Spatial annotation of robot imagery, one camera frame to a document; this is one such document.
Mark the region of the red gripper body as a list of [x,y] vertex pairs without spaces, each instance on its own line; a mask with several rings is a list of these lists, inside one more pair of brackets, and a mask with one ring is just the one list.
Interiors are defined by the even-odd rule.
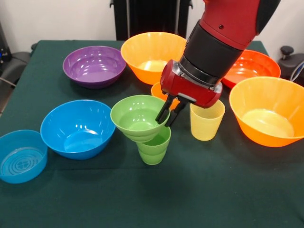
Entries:
[[202,108],[213,106],[223,91],[222,83],[209,86],[193,80],[181,70],[179,63],[174,60],[170,60],[165,66],[160,84],[163,92],[173,97],[185,98]]

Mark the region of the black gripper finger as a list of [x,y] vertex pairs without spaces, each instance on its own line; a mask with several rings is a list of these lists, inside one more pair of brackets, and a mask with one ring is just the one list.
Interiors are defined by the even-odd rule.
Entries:
[[170,113],[170,106],[172,104],[172,96],[167,96],[167,99],[163,105],[163,107],[161,108],[160,112],[158,113],[155,121],[158,124],[161,124],[165,121],[165,119],[167,118],[168,114]]
[[179,113],[185,108],[186,104],[187,104],[187,101],[181,100],[179,102],[179,104],[175,107],[175,109],[171,110],[170,117],[165,124],[166,127],[171,127],[171,125],[174,123],[174,121],[176,120]]

